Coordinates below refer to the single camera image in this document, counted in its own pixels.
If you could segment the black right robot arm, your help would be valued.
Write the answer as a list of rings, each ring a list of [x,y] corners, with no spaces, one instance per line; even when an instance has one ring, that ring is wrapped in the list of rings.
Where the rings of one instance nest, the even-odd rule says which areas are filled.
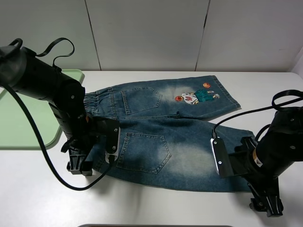
[[[303,109],[282,108],[261,140],[243,137],[241,143],[229,158],[234,175],[248,182],[250,208],[268,217],[282,216],[278,177],[303,160]]]

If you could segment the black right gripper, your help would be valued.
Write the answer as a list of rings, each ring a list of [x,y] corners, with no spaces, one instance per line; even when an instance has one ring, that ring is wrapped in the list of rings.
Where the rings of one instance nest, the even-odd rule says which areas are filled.
[[[280,136],[264,136],[260,142],[252,137],[241,138],[241,145],[229,155],[233,173],[243,177],[253,198],[249,207],[266,212],[268,217],[283,215],[278,177],[282,173],[282,139]]]

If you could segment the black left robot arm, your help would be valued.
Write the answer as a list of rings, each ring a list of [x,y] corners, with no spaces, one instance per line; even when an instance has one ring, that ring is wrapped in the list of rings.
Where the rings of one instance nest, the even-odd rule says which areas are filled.
[[[92,175],[92,162],[86,158],[96,138],[85,111],[85,88],[80,82],[42,62],[32,50],[10,44],[0,49],[0,85],[47,101],[68,139],[61,150],[70,156],[67,169],[74,175]]]

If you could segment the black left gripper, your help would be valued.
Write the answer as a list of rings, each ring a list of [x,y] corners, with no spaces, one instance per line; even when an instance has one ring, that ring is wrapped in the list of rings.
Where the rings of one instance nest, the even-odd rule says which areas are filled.
[[[69,150],[67,170],[73,175],[92,176],[92,161],[85,161],[86,155],[96,143],[97,136],[105,134],[105,117],[92,116],[90,113],[78,117],[63,114],[61,129],[67,141],[61,148],[62,153]]]

